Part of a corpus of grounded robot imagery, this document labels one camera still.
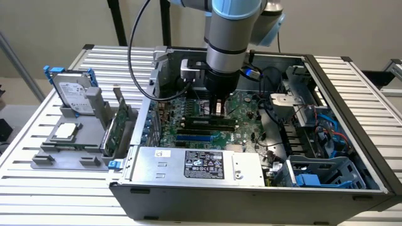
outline white wall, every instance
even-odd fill
[[[361,69],[380,69],[402,58],[402,0],[281,0],[283,52],[349,56]],[[142,0],[120,0],[126,36]],[[172,6],[172,45],[200,47],[203,13]],[[28,71],[42,78],[42,65],[68,66],[85,43],[116,45],[105,0],[0,0],[0,29]],[[158,1],[152,0],[133,44],[161,45]],[[265,51],[276,51],[276,43]],[[0,76],[17,77],[0,52]]]

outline black pole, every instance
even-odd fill
[[[162,45],[170,46],[169,2],[168,2],[168,0],[158,0],[158,3],[160,3]]]
[[[108,4],[108,7],[109,7],[110,13],[112,13],[116,36],[117,36],[117,40],[118,40],[118,46],[126,46],[126,39],[125,39],[121,13],[120,13],[118,0],[106,0],[106,4]]]

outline metal slotted table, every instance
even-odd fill
[[[137,81],[145,86],[150,75],[152,48],[132,49],[132,66]],[[402,128],[383,96],[372,91],[359,70],[339,57],[316,57],[341,98],[364,127],[398,178],[402,178]],[[112,92],[118,84],[130,106],[140,108],[142,96],[134,87],[126,70],[126,48],[93,46],[82,49],[69,69],[93,68],[102,90],[102,97],[116,105]],[[30,168],[30,160],[40,144],[49,135],[61,115],[61,101],[49,93],[37,111],[0,157],[0,225],[169,225],[173,222],[138,222],[125,216],[108,190],[106,172],[57,171]],[[373,123],[383,127],[372,128]],[[402,204],[384,212],[363,212],[343,226],[398,226],[402,224]],[[185,223],[185,225],[216,225],[213,223]]]

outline motherboard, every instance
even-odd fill
[[[168,103],[158,103],[160,147],[257,152],[255,138],[264,132],[259,96],[252,92],[235,91],[225,101],[224,112],[216,111],[217,116],[209,116],[205,97],[197,91]]]

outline robotic arm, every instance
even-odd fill
[[[212,93],[211,114],[220,100],[233,92],[247,46],[269,46],[284,15],[280,0],[170,0],[173,4],[207,12],[204,40],[208,44],[204,87]]]

